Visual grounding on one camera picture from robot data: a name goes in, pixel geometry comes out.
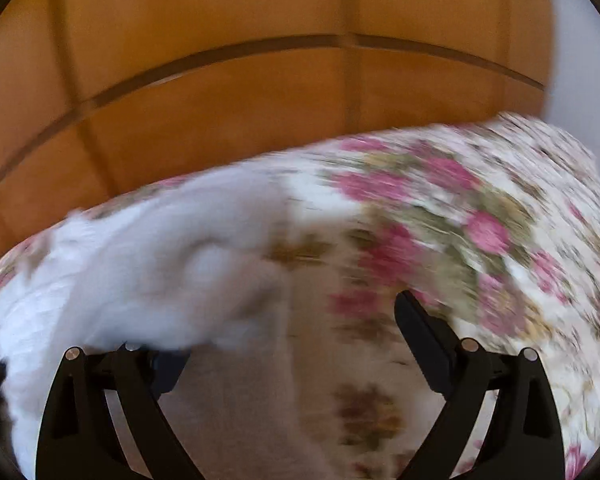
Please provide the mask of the white knitted sweater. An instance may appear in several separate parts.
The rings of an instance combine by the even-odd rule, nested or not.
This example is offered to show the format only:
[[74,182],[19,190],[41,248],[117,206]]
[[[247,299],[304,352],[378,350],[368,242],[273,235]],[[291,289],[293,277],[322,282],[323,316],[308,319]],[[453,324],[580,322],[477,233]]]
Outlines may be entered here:
[[206,477],[332,478],[300,425],[289,278],[268,255],[287,222],[285,189],[233,166],[36,238],[0,290],[0,427],[23,475],[66,352],[145,347],[186,355],[159,404]]

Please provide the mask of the floral quilted bedspread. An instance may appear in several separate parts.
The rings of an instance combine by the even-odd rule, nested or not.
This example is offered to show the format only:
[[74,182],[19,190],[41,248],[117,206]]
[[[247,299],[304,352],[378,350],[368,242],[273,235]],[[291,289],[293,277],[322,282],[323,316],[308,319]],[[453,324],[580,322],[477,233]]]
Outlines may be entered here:
[[[600,174],[519,115],[344,136],[73,209],[105,219],[227,167],[270,174],[288,222],[300,425],[329,479],[600,478]],[[29,479],[0,448],[0,479]]]

